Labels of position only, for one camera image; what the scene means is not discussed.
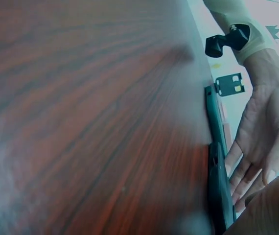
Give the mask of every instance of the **small metal plate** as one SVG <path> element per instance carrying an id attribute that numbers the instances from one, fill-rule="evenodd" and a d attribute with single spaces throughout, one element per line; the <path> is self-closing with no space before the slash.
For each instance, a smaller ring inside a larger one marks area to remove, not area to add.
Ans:
<path id="1" fill-rule="evenodd" d="M 215 82 L 215 89 L 220 96 L 229 96 L 245 92 L 245 88 L 242 85 L 241 73 L 217 78 Z"/>

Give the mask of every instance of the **skin-colored sleeve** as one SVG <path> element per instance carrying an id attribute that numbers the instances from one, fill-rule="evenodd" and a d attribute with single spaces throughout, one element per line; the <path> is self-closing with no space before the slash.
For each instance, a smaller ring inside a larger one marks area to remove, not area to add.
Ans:
<path id="1" fill-rule="evenodd" d="M 248 43 L 241 51 L 233 50 L 240 65 L 257 51 L 275 48 L 274 39 L 269 31 L 252 17 L 244 0 L 204 0 L 204 4 L 225 34 L 229 33 L 230 27 L 234 24 L 245 24 L 250 27 Z"/>

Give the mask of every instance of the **black plastic part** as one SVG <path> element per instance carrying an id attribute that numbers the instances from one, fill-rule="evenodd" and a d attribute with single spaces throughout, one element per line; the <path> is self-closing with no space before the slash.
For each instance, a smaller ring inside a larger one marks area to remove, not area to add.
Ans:
<path id="1" fill-rule="evenodd" d="M 221 57 L 224 46 L 240 51 L 248 43 L 250 34 L 248 25 L 234 24 L 230 27 L 229 34 L 215 35 L 206 39 L 205 54 L 213 58 Z"/>
<path id="2" fill-rule="evenodd" d="M 236 220 L 236 213 L 232 204 L 221 145 L 218 142 L 209 146 L 208 206 L 215 234 L 222 235 Z"/>
<path id="3" fill-rule="evenodd" d="M 223 158 L 227 153 L 227 145 L 224 137 L 222 120 L 220 116 L 217 94 L 213 87 L 205 88 L 206 110 L 209 119 L 210 132 L 214 142 L 218 142 L 222 146 Z"/>
<path id="4" fill-rule="evenodd" d="M 241 73 L 235 73 L 223 77 L 219 77 L 215 82 L 216 92 L 220 96 L 229 96 L 233 94 L 245 92 L 245 88 L 242 85 Z"/>

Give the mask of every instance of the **black knob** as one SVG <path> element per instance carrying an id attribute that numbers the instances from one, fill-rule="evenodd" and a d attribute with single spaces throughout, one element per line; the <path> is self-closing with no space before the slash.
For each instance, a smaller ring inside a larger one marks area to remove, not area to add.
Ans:
<path id="1" fill-rule="evenodd" d="M 218 58 L 223 55 L 223 47 L 228 46 L 234 50 L 242 50 L 248 43 L 250 29 L 245 24 L 234 24 L 230 27 L 230 33 L 215 35 L 206 39 L 205 54 L 209 57 Z"/>

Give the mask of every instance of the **reddish-brown wood panel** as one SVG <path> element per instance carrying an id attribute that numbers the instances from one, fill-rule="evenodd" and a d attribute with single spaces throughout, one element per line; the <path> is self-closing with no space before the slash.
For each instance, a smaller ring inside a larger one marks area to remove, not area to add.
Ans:
<path id="1" fill-rule="evenodd" d="M 0 0 L 0 234 L 178 234 L 210 83 L 186 0 Z"/>

